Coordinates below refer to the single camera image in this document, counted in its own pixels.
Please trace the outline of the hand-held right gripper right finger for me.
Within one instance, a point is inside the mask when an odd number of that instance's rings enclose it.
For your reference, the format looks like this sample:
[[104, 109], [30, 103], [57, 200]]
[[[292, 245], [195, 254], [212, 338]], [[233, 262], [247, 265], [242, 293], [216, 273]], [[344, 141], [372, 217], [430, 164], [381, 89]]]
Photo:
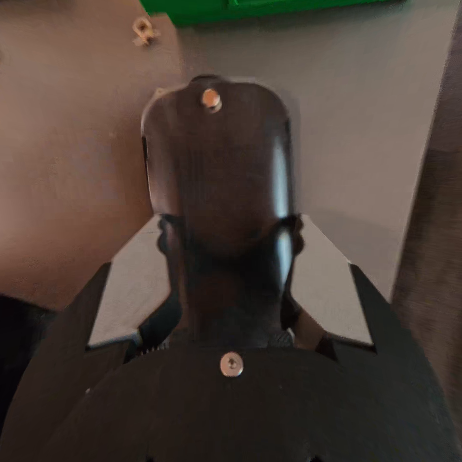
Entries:
[[296, 348], [373, 347], [350, 262], [307, 215], [280, 221], [281, 323]]

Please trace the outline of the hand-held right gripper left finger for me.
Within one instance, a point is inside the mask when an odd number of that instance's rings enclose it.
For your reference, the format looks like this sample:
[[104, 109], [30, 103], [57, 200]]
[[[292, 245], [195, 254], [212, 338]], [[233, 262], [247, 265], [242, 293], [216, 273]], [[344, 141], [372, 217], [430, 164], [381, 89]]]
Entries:
[[126, 340], [157, 348], [179, 323], [181, 251], [170, 218], [155, 214], [113, 258], [89, 348]]

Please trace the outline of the small loose wooden part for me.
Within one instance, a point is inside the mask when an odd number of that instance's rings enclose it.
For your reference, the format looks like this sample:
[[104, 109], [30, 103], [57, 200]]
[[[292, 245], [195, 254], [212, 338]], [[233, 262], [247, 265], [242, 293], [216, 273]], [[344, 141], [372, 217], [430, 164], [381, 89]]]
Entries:
[[137, 18], [132, 25], [132, 29], [136, 35], [133, 43], [138, 47], [149, 46], [151, 42], [160, 37], [159, 30], [152, 25], [150, 20], [144, 17]]

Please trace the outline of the green plastic bin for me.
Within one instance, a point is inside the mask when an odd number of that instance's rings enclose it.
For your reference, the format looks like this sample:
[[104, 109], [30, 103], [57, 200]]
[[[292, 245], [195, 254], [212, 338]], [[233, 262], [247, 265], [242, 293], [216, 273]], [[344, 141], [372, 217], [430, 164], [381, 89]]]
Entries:
[[165, 14], [178, 27], [384, 3], [384, 0], [141, 0], [145, 12]]

